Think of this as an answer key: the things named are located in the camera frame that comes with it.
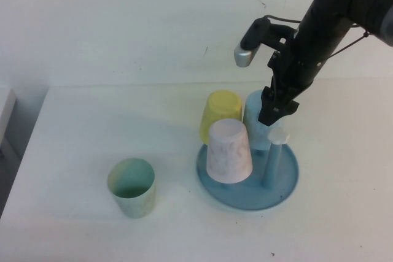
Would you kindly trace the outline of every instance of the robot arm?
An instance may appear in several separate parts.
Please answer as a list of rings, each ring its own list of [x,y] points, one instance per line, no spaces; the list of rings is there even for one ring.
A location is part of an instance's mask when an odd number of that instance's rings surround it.
[[[247,67],[260,44],[275,49],[268,62],[271,85],[261,97],[261,123],[270,126],[296,112],[294,99],[311,86],[354,23],[393,46],[393,0],[314,0],[296,30],[271,24],[269,16],[254,21],[235,49],[235,61]]]

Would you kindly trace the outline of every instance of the light blue cup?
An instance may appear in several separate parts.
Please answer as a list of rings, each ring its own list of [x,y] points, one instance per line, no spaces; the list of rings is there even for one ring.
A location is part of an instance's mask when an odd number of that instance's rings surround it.
[[[141,218],[153,210],[155,175],[147,161],[138,158],[121,161],[109,173],[107,185],[126,216]]]
[[[258,121],[262,90],[251,93],[244,107],[243,123],[246,125],[250,148],[254,150],[269,150],[271,142],[268,139],[270,131],[274,128],[280,128],[282,121],[278,120],[271,126],[266,126]]]

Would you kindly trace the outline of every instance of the green cup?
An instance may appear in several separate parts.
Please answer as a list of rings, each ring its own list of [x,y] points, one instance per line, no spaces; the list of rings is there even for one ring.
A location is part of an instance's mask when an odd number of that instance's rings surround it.
[[[141,218],[153,210],[155,174],[147,161],[137,158],[121,161],[109,173],[107,185],[126,216]]]

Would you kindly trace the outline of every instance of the upside-down cup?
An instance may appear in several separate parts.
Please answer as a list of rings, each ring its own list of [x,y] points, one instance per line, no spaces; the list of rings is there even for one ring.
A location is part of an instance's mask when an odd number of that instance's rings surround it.
[[[209,95],[203,111],[199,135],[204,144],[209,144],[211,125],[226,118],[241,121],[241,99],[232,91],[217,90]]]
[[[211,125],[206,170],[220,183],[238,183],[250,176],[251,151],[241,121],[229,118]]]
[[[262,108],[262,90],[251,93],[244,106],[243,123],[246,125],[250,148],[254,150],[269,150],[270,140],[268,135],[271,130],[280,128],[282,121],[278,120],[271,126],[267,126],[258,121],[259,113]]]

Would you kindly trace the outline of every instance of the paper cup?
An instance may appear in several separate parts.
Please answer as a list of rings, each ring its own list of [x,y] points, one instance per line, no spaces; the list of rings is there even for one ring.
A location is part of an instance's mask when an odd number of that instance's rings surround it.
[[[211,125],[225,118],[241,121],[241,99],[229,90],[218,90],[209,95],[203,111],[199,134],[204,144],[209,144]]]
[[[280,128],[282,121],[278,120],[271,126],[266,126],[258,121],[260,109],[262,108],[261,100],[262,90],[251,93],[244,107],[243,123],[246,125],[250,148],[254,150],[269,150],[270,140],[269,132],[272,129]]]
[[[210,127],[206,170],[221,183],[238,183],[250,176],[252,161],[247,130],[235,119],[223,119]]]
[[[153,210],[155,175],[147,161],[132,158],[120,162],[109,173],[107,185],[126,216],[141,218]]]

